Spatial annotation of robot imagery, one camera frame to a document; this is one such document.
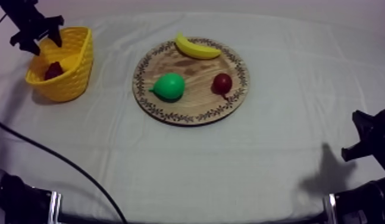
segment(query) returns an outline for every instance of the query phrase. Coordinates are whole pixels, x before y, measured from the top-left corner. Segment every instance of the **white cloth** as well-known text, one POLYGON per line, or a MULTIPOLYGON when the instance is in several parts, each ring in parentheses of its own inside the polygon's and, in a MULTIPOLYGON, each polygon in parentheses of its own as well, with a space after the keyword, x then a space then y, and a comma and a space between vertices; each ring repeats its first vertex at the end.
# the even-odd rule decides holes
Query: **white cloth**
MULTIPOLYGON (((372 158, 344 163, 355 110, 385 108, 385 36, 286 18, 146 13, 85 19, 95 61, 87 91, 50 104, 24 82, 30 56, 0 71, 0 119, 70 158, 144 222, 282 219, 322 209, 321 196, 385 176, 372 158), (132 94, 138 61, 178 31, 215 39, 246 62, 251 87, 228 118, 162 124, 132 94), (322 150, 328 144, 330 152, 322 150)), ((64 211, 117 218, 82 175, 0 131, 0 166, 64 194, 64 211)))

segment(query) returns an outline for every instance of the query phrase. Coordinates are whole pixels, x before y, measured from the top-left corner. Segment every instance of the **decorative border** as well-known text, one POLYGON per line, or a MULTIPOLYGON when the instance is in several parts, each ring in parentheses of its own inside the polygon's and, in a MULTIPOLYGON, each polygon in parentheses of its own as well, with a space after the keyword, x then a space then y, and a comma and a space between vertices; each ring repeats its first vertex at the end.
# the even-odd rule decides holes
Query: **decorative border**
POLYGON ((146 68, 149 66, 149 62, 152 59, 152 55, 157 56, 159 54, 162 54, 163 52, 169 50, 172 48, 176 43, 174 41, 167 41, 160 45, 158 45, 156 48, 149 51, 140 61, 136 68, 136 74, 134 75, 135 81, 134 84, 136 85, 136 94, 138 97, 136 97, 137 102, 151 115, 156 116, 157 118, 160 118, 163 121, 173 121, 173 122, 180 122, 183 121, 186 124, 195 122, 195 119, 199 122, 204 121, 210 117, 220 116, 223 112, 226 110, 233 108, 234 103, 238 102, 240 97, 246 93, 248 88, 248 79, 246 77, 246 74, 248 70, 246 69, 245 65, 243 64, 243 61, 237 56, 235 52, 233 52, 230 48, 215 42, 213 40, 207 39, 207 38, 188 38, 189 41, 192 43, 203 43, 207 46, 211 46, 214 48, 217 48, 221 50, 221 52, 232 62, 234 63, 235 70, 237 71, 237 77, 239 78, 239 83, 242 86, 241 88, 238 88, 235 93, 228 97, 228 101, 224 105, 219 105, 216 109, 210 109, 206 113, 199 114, 198 116, 188 116, 188 115, 182 115, 178 113, 165 113, 163 112, 163 109, 157 108, 155 104, 148 101, 148 99, 145 97, 146 90, 143 87, 144 84, 144 78, 143 75, 145 74, 146 68))

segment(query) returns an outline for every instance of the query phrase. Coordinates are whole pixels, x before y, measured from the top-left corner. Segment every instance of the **red fruit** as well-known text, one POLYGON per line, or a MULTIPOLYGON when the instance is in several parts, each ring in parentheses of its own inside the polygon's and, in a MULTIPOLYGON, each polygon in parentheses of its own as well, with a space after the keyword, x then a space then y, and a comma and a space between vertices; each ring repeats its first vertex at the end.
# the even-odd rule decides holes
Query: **red fruit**
POLYGON ((227 74, 220 73, 214 77, 212 91, 215 94, 222 95, 225 100, 228 100, 225 94, 230 92, 233 86, 233 80, 227 74))
POLYGON ((60 66, 60 63, 54 62, 49 66, 48 71, 46 71, 45 80, 53 79, 61 74, 63 74, 63 69, 60 66))

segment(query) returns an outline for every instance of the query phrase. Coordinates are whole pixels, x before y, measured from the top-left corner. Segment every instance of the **black robotic claw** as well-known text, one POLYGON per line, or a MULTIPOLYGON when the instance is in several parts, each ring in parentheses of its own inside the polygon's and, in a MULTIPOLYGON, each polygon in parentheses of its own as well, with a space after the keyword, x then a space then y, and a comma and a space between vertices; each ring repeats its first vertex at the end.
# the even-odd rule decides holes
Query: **black robotic claw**
POLYGON ((373 155, 385 170, 385 109, 375 116, 356 111, 352 120, 359 132, 360 142, 343 148, 343 159, 349 161, 373 155))
POLYGON ((62 47, 59 26, 63 26, 64 19, 61 15, 45 18, 34 6, 37 0, 0 0, 0 6, 8 17, 20 29, 10 39, 10 44, 20 44, 20 49, 39 55, 40 49, 34 40, 48 37, 58 47, 62 47))

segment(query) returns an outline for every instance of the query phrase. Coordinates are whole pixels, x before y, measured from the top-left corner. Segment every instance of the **white wall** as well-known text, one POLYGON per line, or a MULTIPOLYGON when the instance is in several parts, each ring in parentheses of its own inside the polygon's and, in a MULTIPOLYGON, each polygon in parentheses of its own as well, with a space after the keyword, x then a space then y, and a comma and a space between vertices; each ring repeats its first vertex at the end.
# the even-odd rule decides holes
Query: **white wall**
POLYGON ((49 15, 72 20, 138 11, 226 11, 298 18, 385 33, 385 0, 40 0, 49 15))

